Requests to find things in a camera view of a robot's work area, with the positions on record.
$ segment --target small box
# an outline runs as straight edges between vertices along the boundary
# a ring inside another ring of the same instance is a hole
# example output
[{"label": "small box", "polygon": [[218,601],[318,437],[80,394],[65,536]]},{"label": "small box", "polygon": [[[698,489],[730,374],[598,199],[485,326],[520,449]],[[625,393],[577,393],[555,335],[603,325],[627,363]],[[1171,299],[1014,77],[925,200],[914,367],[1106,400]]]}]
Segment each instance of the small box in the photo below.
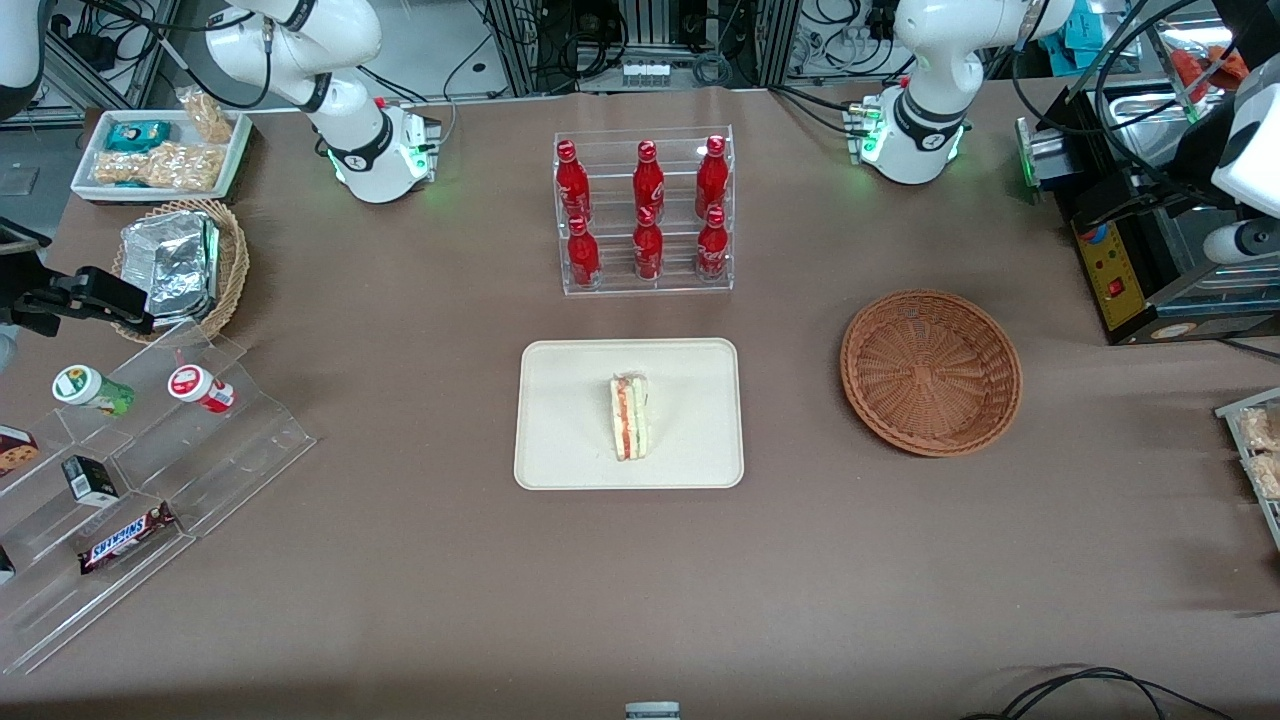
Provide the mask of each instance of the small box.
[{"label": "small box", "polygon": [[13,568],[13,561],[9,560],[9,555],[0,547],[0,585],[12,580],[17,570]]},{"label": "small box", "polygon": [[72,455],[63,462],[63,474],[67,475],[67,484],[70,486],[76,502],[81,505],[106,507],[120,498],[106,466],[97,460]]},{"label": "small box", "polygon": [[0,425],[0,478],[40,455],[36,438],[17,428]]}]

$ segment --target yellow panel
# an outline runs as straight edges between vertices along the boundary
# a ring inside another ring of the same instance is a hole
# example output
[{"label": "yellow panel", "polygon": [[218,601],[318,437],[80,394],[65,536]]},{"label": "yellow panel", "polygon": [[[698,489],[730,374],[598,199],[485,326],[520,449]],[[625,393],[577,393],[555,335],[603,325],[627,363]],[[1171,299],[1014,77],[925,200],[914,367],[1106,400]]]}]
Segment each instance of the yellow panel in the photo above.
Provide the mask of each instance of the yellow panel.
[{"label": "yellow panel", "polygon": [[1084,269],[1098,299],[1107,329],[1116,329],[1130,320],[1147,305],[1138,287],[1138,277],[1129,264],[1129,254],[1120,242],[1120,232],[1112,223],[1105,223],[1084,234],[1076,233]]}]

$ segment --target orange object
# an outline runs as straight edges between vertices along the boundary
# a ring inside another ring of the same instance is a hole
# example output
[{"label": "orange object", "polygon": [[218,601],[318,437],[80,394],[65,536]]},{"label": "orange object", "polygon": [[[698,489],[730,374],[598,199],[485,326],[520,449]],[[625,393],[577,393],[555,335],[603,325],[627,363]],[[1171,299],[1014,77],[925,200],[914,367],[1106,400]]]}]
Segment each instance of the orange object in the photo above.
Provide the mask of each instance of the orange object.
[{"label": "orange object", "polygon": [[[1208,61],[1216,63],[1222,54],[1226,53],[1226,47],[1215,45],[1208,49]],[[1224,90],[1239,90],[1240,83],[1249,76],[1249,67],[1244,64],[1244,58],[1240,56],[1239,51],[1233,50],[1222,63],[1222,67],[1210,77],[1210,82],[1224,88]]]},{"label": "orange object", "polygon": [[[1204,68],[1201,67],[1199,59],[1185,50],[1174,50],[1169,54],[1169,60],[1174,64],[1174,69],[1178,72],[1178,79],[1183,82],[1183,87],[1196,82],[1196,78],[1204,72]],[[1199,102],[1207,92],[1208,83],[1202,82],[1199,87],[1192,91],[1189,100],[1192,102]]]},{"label": "orange object", "polygon": [[1009,336],[977,305],[932,290],[863,307],[845,332],[840,377],[876,434],[932,457],[987,447],[1009,429],[1023,397]]}]

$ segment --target red coca-cola bottle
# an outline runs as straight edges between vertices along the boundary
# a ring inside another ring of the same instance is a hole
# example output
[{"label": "red coca-cola bottle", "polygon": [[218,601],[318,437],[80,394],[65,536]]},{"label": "red coca-cola bottle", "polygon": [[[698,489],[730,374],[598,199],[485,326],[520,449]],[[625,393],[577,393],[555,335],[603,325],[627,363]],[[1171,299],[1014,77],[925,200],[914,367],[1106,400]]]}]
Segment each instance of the red coca-cola bottle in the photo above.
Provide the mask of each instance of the red coca-cola bottle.
[{"label": "red coca-cola bottle", "polygon": [[655,218],[662,218],[663,177],[658,167],[658,146],[652,140],[641,140],[636,149],[640,163],[636,165],[631,186],[636,191],[636,208],[653,208]]},{"label": "red coca-cola bottle", "polygon": [[728,184],[728,163],[724,161],[724,137],[713,135],[707,138],[707,155],[698,167],[698,200],[694,211],[699,218],[707,218],[707,208],[724,202],[724,187]]},{"label": "red coca-cola bottle", "polygon": [[591,220],[591,186],[586,181],[586,168],[577,160],[577,147],[572,140],[562,140],[556,145],[556,184],[559,188],[564,214],[582,215]]},{"label": "red coca-cola bottle", "polygon": [[698,277],[703,282],[719,279],[724,274],[727,254],[728,232],[724,231],[724,209],[712,205],[707,209],[707,227],[698,233]]},{"label": "red coca-cola bottle", "polygon": [[600,284],[600,246],[586,232],[586,218],[582,215],[568,218],[568,265],[577,287],[594,288]]},{"label": "red coca-cola bottle", "polygon": [[658,279],[662,274],[662,231],[653,208],[636,208],[636,232],[631,240],[636,249],[636,277]]}]

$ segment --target snickers bar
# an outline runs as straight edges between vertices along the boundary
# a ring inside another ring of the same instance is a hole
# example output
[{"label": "snickers bar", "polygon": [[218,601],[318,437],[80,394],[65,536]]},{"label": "snickers bar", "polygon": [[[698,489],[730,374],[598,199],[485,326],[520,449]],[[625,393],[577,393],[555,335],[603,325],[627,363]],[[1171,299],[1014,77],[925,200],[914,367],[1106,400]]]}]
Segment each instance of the snickers bar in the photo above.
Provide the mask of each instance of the snickers bar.
[{"label": "snickers bar", "polygon": [[161,502],[146,515],[116,530],[111,537],[93,546],[93,550],[79,553],[81,575],[104,568],[116,557],[122,557],[142,541],[161,528],[173,524],[177,518],[169,511],[169,503]]}]

